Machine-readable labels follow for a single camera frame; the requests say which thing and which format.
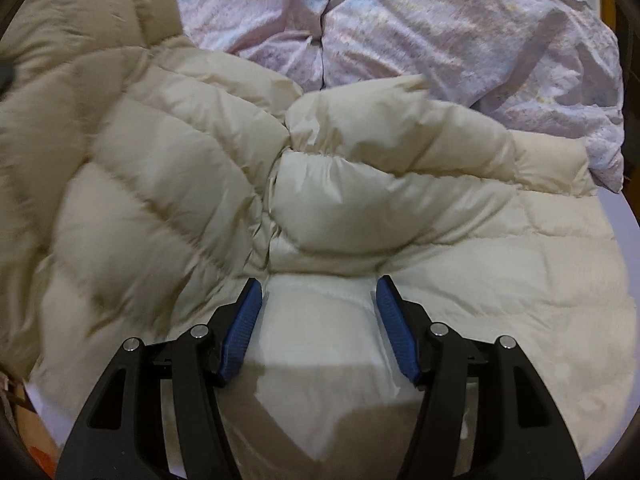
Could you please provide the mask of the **floral lilac duvet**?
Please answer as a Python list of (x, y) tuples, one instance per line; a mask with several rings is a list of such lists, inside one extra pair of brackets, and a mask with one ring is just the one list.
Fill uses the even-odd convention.
[(307, 91), (420, 75), (431, 98), (511, 129), (579, 139), (623, 185), (623, 73), (588, 0), (178, 0), (194, 44)]

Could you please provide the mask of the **cream quilted down jacket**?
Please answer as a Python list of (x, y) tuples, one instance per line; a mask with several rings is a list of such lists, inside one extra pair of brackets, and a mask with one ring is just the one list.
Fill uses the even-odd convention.
[(460, 333), (512, 334), (582, 460), (622, 422), (637, 305), (585, 143), (430, 97), (307, 91), (186, 36), (178, 0), (25, 0), (1, 41), (1, 361), (77, 414), (128, 336), (266, 283), (222, 400), (242, 471), (387, 479), (418, 397), (375, 279)]

